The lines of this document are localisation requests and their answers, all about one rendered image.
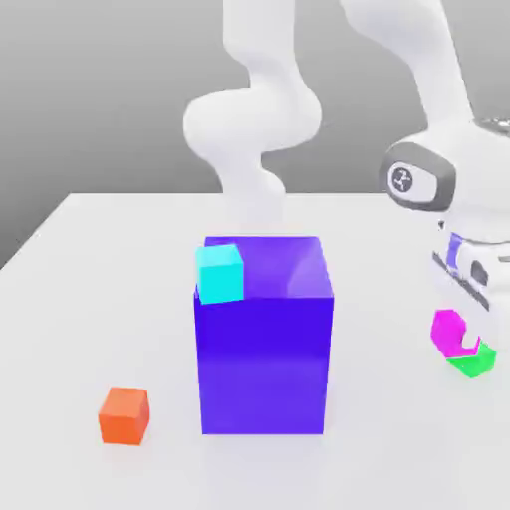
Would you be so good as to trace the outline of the large purple box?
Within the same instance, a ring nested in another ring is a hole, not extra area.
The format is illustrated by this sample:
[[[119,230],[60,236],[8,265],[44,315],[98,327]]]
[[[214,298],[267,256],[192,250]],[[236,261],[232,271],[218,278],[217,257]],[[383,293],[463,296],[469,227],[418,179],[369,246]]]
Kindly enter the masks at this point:
[[[323,433],[335,297],[320,240],[208,236],[204,244],[237,246],[244,297],[193,297],[203,433]]]

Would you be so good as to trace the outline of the small magenta cube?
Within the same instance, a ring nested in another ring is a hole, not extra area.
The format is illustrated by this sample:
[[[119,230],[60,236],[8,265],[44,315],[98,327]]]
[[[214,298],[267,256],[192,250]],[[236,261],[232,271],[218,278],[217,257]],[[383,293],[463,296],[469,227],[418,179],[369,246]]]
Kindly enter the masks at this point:
[[[466,331],[466,322],[456,311],[437,310],[434,313],[430,337],[446,358],[474,356],[478,353],[481,339],[471,348],[462,346]]]

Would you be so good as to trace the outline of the small green cube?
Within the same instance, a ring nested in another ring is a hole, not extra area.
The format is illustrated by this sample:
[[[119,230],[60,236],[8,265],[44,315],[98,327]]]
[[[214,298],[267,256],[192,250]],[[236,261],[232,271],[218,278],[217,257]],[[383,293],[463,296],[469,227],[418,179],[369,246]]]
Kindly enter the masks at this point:
[[[466,376],[475,378],[493,369],[496,356],[497,352],[481,341],[475,354],[449,357],[447,360]]]

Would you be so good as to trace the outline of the small cyan cube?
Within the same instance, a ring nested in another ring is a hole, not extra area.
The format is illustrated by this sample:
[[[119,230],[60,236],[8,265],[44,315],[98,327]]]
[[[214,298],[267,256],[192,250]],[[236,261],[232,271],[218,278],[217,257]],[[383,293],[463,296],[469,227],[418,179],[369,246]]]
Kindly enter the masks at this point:
[[[195,262],[198,297],[203,305],[244,299],[244,262],[235,244],[199,247]]]

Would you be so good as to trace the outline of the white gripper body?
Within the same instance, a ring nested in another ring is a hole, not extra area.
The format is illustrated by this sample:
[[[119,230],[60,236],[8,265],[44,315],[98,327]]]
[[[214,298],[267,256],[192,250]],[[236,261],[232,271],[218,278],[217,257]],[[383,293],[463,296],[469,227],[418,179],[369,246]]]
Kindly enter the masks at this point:
[[[456,308],[492,313],[498,308],[496,248],[459,248],[453,265],[438,248],[432,250],[439,282],[448,289]]]

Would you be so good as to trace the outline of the small orange cube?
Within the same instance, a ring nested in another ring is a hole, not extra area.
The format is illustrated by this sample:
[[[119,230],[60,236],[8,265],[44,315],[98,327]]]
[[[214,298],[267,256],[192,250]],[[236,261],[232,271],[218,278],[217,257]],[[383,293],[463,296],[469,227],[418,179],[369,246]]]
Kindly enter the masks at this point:
[[[150,420],[147,391],[111,388],[98,418],[103,443],[141,445]]]

